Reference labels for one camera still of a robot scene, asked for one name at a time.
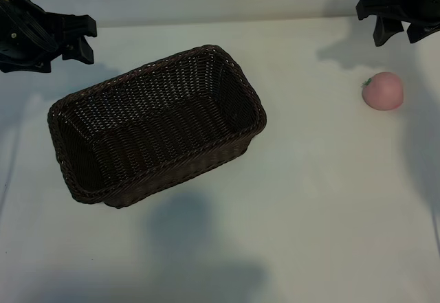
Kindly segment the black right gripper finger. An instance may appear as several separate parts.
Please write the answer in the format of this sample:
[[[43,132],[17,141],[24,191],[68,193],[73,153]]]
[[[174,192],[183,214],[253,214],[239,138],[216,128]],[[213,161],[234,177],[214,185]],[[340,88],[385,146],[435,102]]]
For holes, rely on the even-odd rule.
[[[427,36],[440,31],[440,25],[419,26],[410,24],[407,29],[408,40],[411,44],[417,43]]]
[[[376,17],[373,40],[376,47],[383,46],[392,36],[404,31],[401,21],[388,19],[382,16]]]

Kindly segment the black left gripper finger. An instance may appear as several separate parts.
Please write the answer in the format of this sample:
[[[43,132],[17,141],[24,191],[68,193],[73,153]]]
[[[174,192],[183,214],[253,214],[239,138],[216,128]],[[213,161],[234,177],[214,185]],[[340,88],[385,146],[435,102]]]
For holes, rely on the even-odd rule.
[[[52,54],[47,52],[30,59],[11,58],[1,54],[1,72],[31,71],[48,74],[52,71],[51,61]]]
[[[65,46],[62,52],[62,59],[77,60],[86,65],[92,65],[94,64],[94,51],[85,37],[81,36]]]

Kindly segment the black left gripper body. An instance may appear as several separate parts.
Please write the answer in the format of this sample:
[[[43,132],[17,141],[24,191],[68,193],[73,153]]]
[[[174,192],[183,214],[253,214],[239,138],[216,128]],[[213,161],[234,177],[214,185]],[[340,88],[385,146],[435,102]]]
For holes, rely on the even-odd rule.
[[[46,12],[30,0],[1,0],[1,54],[30,59],[47,52],[53,60],[81,36],[97,36],[88,15]]]

